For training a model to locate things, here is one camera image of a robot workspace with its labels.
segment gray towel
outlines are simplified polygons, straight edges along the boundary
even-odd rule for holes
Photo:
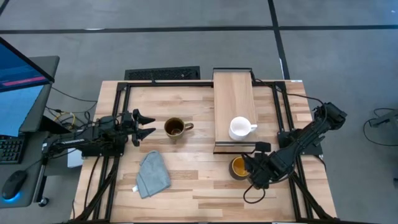
[[[139,164],[137,186],[141,198],[150,197],[170,187],[170,177],[158,151],[148,153]]]

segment floor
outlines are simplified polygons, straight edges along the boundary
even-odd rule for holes
[[[396,0],[274,2],[280,26],[398,24]],[[3,38],[27,56],[59,55],[55,87],[86,99],[98,97],[103,80],[121,80],[132,68],[198,65],[206,79],[214,67],[251,67],[258,78],[282,79],[274,31],[33,34],[31,30],[271,25],[268,2],[261,0],[10,0],[0,16],[0,32],[30,30],[1,34]],[[398,170],[398,148],[368,142],[362,128],[374,117],[374,108],[398,108],[398,30],[282,30],[280,35],[290,78],[303,80],[307,95],[332,101],[348,114],[345,125],[328,132],[322,142],[338,216],[396,223],[398,189],[392,178]],[[48,106],[77,111],[91,105],[52,91]],[[317,104],[310,101],[310,106]],[[379,142],[397,140],[388,125],[366,132]],[[2,222],[67,220],[78,176],[77,169],[49,178],[47,207],[0,210]]]

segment computer monitor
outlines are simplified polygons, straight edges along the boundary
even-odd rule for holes
[[[50,82],[53,77],[0,37],[0,92]]]

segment white coffee cup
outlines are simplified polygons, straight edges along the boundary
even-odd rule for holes
[[[231,121],[229,136],[235,141],[242,141],[249,133],[256,130],[256,128],[256,124],[251,124],[248,119],[238,116]]]

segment wooden table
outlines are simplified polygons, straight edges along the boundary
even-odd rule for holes
[[[111,115],[116,85],[105,81],[102,84],[96,108],[96,118]],[[287,92],[304,95],[302,82],[286,81]],[[262,123],[259,133],[262,139],[277,149],[278,124],[271,89],[253,88],[257,120]],[[282,112],[284,106],[279,96]],[[290,108],[296,128],[302,128],[312,117],[305,98],[289,97]],[[207,87],[134,87],[131,90],[129,111],[139,108],[141,114],[156,118],[145,128],[157,130],[134,147],[129,141],[120,160],[119,172],[111,222],[271,222],[295,220],[288,181],[273,184],[266,190],[266,197],[257,204],[245,203],[243,192],[248,181],[230,177],[228,164],[238,155],[213,154],[215,143],[213,90]],[[178,116],[192,122],[195,127],[183,139],[174,143],[163,130],[164,122]],[[158,150],[169,170],[172,185],[169,189],[146,199],[132,192],[136,185],[140,160],[151,150]],[[76,214],[83,210],[88,178],[96,158],[84,161],[75,197]],[[327,213],[336,216],[324,166],[313,156],[302,156],[309,191]],[[96,166],[91,182],[89,201],[98,188],[102,158]],[[252,189],[248,200],[262,195]],[[298,191],[302,216],[305,210],[301,192]],[[104,217],[105,193],[101,203],[100,218]]]

